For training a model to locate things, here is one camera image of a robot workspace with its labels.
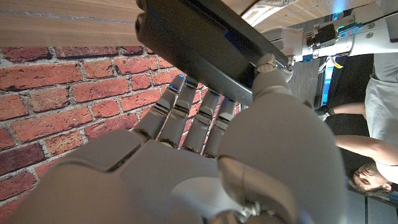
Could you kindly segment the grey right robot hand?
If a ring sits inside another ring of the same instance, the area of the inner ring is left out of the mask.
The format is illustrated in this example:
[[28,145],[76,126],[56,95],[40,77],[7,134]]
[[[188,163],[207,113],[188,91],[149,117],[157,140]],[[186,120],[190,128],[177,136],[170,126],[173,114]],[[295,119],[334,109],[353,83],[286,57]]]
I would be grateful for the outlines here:
[[255,68],[253,105],[222,136],[216,159],[149,137],[139,123],[55,164],[9,223],[344,223],[340,151],[294,97],[272,55]]

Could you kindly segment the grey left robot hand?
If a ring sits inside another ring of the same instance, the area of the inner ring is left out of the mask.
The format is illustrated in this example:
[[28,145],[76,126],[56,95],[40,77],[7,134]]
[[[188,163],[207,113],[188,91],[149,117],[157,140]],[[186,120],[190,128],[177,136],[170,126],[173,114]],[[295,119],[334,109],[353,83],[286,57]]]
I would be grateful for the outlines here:
[[[303,59],[303,29],[274,27],[267,29],[261,34],[287,56],[288,63],[280,70],[286,82],[289,82],[293,75],[292,66],[295,62]],[[265,54],[259,65],[256,65],[256,77],[264,72],[270,72],[278,67],[276,54]]]

